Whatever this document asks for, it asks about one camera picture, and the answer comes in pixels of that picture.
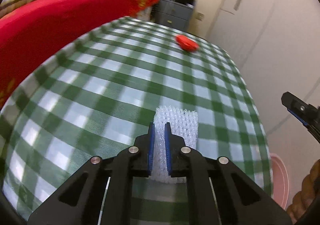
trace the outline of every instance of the gray drawer cabinet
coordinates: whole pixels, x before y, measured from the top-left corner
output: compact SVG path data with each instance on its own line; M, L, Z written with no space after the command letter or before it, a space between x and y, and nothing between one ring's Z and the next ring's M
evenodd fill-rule
M160 0L156 9L156 23L187 31L196 0Z

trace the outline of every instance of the blue gripper pad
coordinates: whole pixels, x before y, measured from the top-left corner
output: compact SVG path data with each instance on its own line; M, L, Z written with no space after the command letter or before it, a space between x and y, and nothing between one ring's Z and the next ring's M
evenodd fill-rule
M149 153L148 153L148 172L149 172L149 175L151 175L152 165L153 165L153 151L155 146L155 124L154 123L150 123L148 134L150 136L150 147L149 147Z
M170 127L170 123L168 122L164 125L165 156L166 156L166 160L167 160L168 175L171 175L171 172L172 172L170 136L171 136L171 127Z

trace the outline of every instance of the drawer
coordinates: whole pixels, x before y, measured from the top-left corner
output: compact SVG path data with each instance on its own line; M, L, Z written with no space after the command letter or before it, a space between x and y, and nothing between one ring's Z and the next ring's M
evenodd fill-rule
M186 31L186 27L188 26L188 21L182 20L178 17L157 12L156 13L156 23L174 28L180 31Z
M188 21L192 16L193 9L174 2L160 0L158 4L158 12L166 13Z

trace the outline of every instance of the red cloth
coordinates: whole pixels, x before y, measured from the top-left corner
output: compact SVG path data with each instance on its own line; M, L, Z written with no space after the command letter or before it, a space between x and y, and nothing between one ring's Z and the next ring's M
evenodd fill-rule
M42 62L82 34L159 0L37 0L0 19L0 108Z

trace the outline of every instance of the white foam net sleeve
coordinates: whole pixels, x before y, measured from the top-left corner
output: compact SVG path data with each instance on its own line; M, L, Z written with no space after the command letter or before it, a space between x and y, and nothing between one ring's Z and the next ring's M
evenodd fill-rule
M171 178L168 175L164 142L164 125L167 122L170 122L172 134L183 137L186 146L196 149L198 113L171 106L160 106L156 109L153 119L155 124L155 146L150 179L165 183L183 183L186 182L185 177Z

